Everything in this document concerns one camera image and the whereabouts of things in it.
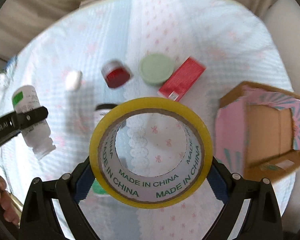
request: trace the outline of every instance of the tape roll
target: tape roll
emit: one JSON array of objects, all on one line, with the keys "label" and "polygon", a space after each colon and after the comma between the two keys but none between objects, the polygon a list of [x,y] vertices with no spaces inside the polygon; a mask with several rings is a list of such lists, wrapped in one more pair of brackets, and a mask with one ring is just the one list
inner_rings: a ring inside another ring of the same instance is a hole
[{"label": "tape roll", "polygon": [[[159,113],[174,117],[186,135],[186,153],[176,168],[157,177],[136,175],[122,166],[115,149],[117,132],[133,115]],[[139,98],[106,114],[90,142],[90,165],[99,184],[112,197],[138,208],[162,208],[189,197],[206,179],[212,163],[208,129],[192,110],[165,98]]]}]

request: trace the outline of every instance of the white oval object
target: white oval object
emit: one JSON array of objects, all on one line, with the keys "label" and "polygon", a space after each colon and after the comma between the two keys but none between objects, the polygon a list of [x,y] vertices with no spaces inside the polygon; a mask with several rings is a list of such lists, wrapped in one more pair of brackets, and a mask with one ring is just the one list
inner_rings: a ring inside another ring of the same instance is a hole
[{"label": "white oval object", "polygon": [[78,70],[72,70],[68,73],[66,77],[66,90],[76,91],[80,88],[82,79],[82,72]]}]

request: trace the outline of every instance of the white fabric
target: white fabric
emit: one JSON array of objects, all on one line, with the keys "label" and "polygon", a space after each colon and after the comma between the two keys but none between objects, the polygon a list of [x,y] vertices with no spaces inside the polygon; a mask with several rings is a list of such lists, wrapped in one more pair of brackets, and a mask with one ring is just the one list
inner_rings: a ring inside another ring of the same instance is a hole
[{"label": "white fabric", "polygon": [[[11,95],[18,87],[35,86],[40,103],[49,110],[47,121],[57,146],[40,161],[20,136],[2,147],[0,163],[14,195],[23,202],[34,177],[56,179],[85,160],[96,105],[157,96],[158,87],[146,85],[138,75],[140,60],[154,52],[171,57],[176,67],[189,56],[207,67],[180,102],[201,117],[212,139],[218,99],[241,81],[292,90],[266,27],[231,0],[105,0],[87,6],[40,34],[0,76],[0,114],[12,109]],[[133,73],[116,90],[106,86],[100,73],[112,59],[124,62]],[[73,93],[64,89],[70,70],[83,73],[82,86]],[[2,86],[4,78],[9,82]],[[169,134],[162,131],[165,127]],[[149,176],[178,163],[182,136],[174,121],[137,116],[120,130],[116,148],[130,170]],[[274,186],[281,213],[293,183],[294,174]],[[222,203],[205,181],[195,194],[162,210],[129,207],[93,189],[80,207],[101,239],[185,240],[202,239]],[[56,210],[67,230],[60,208]],[[242,221],[240,217],[232,236]]]}]

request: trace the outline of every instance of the green round container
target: green round container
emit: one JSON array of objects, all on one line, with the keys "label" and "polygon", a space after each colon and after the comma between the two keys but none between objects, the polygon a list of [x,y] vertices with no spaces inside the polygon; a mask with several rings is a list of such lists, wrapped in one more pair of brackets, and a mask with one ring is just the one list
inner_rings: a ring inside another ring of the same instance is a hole
[{"label": "green round container", "polygon": [[163,54],[150,54],[140,61],[139,73],[143,81],[152,86],[160,86],[174,71],[175,63]]}]

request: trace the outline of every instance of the screw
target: screw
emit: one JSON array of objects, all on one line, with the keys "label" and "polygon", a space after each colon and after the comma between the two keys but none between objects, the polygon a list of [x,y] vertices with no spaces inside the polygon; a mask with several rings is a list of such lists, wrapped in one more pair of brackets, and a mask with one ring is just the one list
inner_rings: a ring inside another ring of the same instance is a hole
[{"label": "screw", "polygon": [[62,179],[67,180],[70,178],[70,176],[71,176],[70,173],[65,173],[62,175]]},{"label": "screw", "polygon": [[33,184],[37,184],[39,181],[40,181],[40,178],[34,178],[32,182],[33,182]]},{"label": "screw", "polygon": [[232,174],[232,178],[234,178],[234,179],[241,179],[241,176],[240,176],[240,174],[238,174],[238,173],[234,173],[234,174]]},{"label": "screw", "polygon": [[270,184],[270,180],[267,179],[267,178],[264,178],[262,181],[263,181],[264,184]]}]

